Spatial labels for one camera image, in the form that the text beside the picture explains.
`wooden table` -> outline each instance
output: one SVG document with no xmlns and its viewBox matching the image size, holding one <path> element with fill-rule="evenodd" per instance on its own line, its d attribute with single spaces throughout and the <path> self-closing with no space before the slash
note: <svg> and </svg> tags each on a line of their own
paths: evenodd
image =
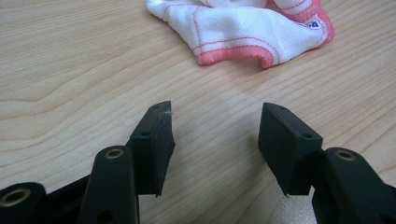
<svg viewBox="0 0 396 224">
<path fill-rule="evenodd" d="M 83 177 L 165 100 L 177 146 L 163 196 L 140 197 L 142 223 L 315 223 L 311 198 L 283 196 L 258 150 L 263 102 L 396 186 L 396 2 L 322 5 L 334 41 L 262 70 L 256 59 L 197 65 L 143 0 L 1 0 L 0 189 Z"/>
</svg>

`pink trim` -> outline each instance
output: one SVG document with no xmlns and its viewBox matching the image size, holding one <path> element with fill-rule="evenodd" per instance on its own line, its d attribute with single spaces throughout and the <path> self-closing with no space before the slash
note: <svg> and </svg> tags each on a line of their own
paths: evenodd
<svg viewBox="0 0 396 224">
<path fill-rule="evenodd" d="M 301 1 L 300 3 L 298 3 L 298 4 L 296 4 L 296 5 L 292 6 L 292 7 L 281 7 L 280 9 L 283 9 L 283 10 L 293 9 L 295 7 L 299 7 L 304 2 L 306 2 L 306 0 Z"/>
<path fill-rule="evenodd" d="M 204 44 L 202 44 L 202 45 L 200 45 L 200 46 L 198 46 L 198 47 L 196 47 L 196 48 L 193 48 L 192 50 L 201 48 L 201 51 L 202 51 L 202 47 L 205 46 L 205 45 L 217 44 L 217 43 L 224 43 L 224 42 L 230 42 L 230 41 L 241 40 L 241 39 L 255 39 L 255 40 L 261 41 L 262 43 L 265 43 L 266 45 L 268 45 L 269 47 L 271 47 L 271 48 L 274 50 L 274 52 L 276 53 L 277 61 L 280 62 L 280 55 L 279 55 L 279 52 L 277 51 L 277 49 L 276 49 L 274 46 L 272 46 L 270 43 L 268 43 L 267 41 L 262 40 L 262 39 L 259 39 L 259 38 L 257 38 L 257 37 L 249 37 L 249 36 L 246 36 L 246 37 L 239 37 L 239 38 L 234 38 L 234 39 L 213 41 L 213 42 L 204 43 Z"/>
<path fill-rule="evenodd" d="M 270 51 L 255 45 L 230 49 L 215 49 L 196 56 L 196 60 L 200 65 L 210 65 L 232 58 L 259 58 L 260 65 L 263 68 L 272 66 L 274 62 Z"/>
<path fill-rule="evenodd" d="M 309 6 L 306 10 L 290 15 L 285 12 L 286 17 L 289 18 L 292 21 L 297 21 L 297 22 L 306 22 L 309 19 L 311 19 L 315 14 L 318 13 L 318 10 L 320 9 L 320 0 L 313 0 L 311 6 Z"/>
</svg>

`table surface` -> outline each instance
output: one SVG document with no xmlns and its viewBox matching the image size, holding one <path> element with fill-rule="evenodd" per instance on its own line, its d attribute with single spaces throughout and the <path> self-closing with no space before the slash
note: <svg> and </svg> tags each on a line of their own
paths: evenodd
<svg viewBox="0 0 396 224">
<path fill-rule="evenodd" d="M 146 110 L 171 100 L 175 152 L 142 223 L 315 223 L 262 158 L 262 103 L 283 105 L 359 152 L 396 186 L 396 1 L 323 0 L 334 41 L 269 69 L 211 66 L 144 1 L 0 1 L 0 189 L 52 192 L 122 145 Z"/>
</svg>

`fabric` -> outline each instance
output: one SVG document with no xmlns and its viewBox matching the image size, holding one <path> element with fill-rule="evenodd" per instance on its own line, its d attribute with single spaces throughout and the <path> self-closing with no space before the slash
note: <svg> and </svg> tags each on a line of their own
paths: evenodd
<svg viewBox="0 0 396 224">
<path fill-rule="evenodd" d="M 147 8 L 180 34 L 200 65 L 254 57 L 266 68 L 333 38 L 318 0 L 148 0 Z"/>
</svg>

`black plastic part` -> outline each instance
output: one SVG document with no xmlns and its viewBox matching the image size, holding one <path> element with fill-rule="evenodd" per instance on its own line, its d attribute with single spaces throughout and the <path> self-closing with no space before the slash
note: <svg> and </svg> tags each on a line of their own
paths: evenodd
<svg viewBox="0 0 396 224">
<path fill-rule="evenodd" d="M 0 191 L 0 222 L 43 223 L 46 191 L 37 183 L 21 183 Z"/>
<path fill-rule="evenodd" d="M 308 195 L 309 158 L 321 151 L 323 138 L 287 108 L 264 103 L 259 148 L 283 193 Z"/>
<path fill-rule="evenodd" d="M 102 150 L 96 156 L 91 175 L 49 195 L 37 183 L 2 189 L 0 223 L 138 223 L 137 194 L 161 195 L 175 148 L 170 101 L 148 110 L 127 146 L 134 151 L 129 147 Z M 112 149 L 122 149 L 122 157 L 112 158 L 116 152 L 106 157 L 106 152 Z M 10 194 L 16 189 L 29 189 L 29 197 L 10 205 L 22 194 L 21 191 Z"/>
<path fill-rule="evenodd" d="M 358 153 L 321 149 L 322 138 L 288 109 L 265 103 L 259 148 L 286 194 L 315 192 L 317 222 L 396 223 L 396 188 Z"/>
<path fill-rule="evenodd" d="M 150 107 L 126 146 L 134 153 L 138 194 L 161 195 L 166 170 L 175 148 L 171 102 Z"/>
<path fill-rule="evenodd" d="M 76 223 L 90 176 L 87 175 L 48 195 L 48 223 Z"/>
<path fill-rule="evenodd" d="M 396 197 L 360 154 L 340 147 L 325 151 L 323 174 L 338 223 L 396 223 Z"/>
<path fill-rule="evenodd" d="M 96 155 L 78 224 L 139 223 L 132 157 L 131 149 L 121 146 Z"/>
</svg>

